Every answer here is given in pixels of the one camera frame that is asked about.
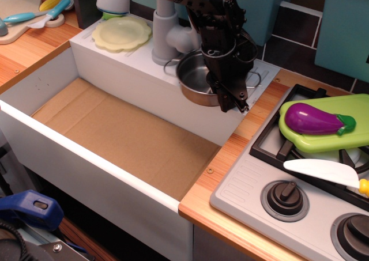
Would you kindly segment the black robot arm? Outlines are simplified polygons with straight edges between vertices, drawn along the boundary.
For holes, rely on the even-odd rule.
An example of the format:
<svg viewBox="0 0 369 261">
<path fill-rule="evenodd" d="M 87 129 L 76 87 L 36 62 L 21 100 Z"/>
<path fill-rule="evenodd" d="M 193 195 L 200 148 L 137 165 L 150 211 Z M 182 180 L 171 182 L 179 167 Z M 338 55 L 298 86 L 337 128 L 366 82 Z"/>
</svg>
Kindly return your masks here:
<svg viewBox="0 0 369 261">
<path fill-rule="evenodd" d="M 245 10 L 236 0 L 168 0 L 186 7 L 201 37 L 206 77 L 223 112 L 248 111 L 246 78 L 254 66 L 257 46 L 243 29 Z"/>
</svg>

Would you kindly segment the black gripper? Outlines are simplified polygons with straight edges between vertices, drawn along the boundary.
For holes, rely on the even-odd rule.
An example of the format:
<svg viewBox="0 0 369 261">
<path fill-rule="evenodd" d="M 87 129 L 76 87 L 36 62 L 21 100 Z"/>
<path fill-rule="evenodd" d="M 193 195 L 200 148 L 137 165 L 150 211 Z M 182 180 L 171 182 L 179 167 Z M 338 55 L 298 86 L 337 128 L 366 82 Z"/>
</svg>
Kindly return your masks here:
<svg viewBox="0 0 369 261">
<path fill-rule="evenodd" d="M 212 50 L 201 53 L 209 70 L 206 81 L 212 94 L 217 94 L 221 110 L 228 112 L 236 107 L 239 111 L 247 111 L 246 78 L 253 68 L 252 61 L 245 61 L 247 54 L 237 50 L 226 54 Z"/>
</svg>

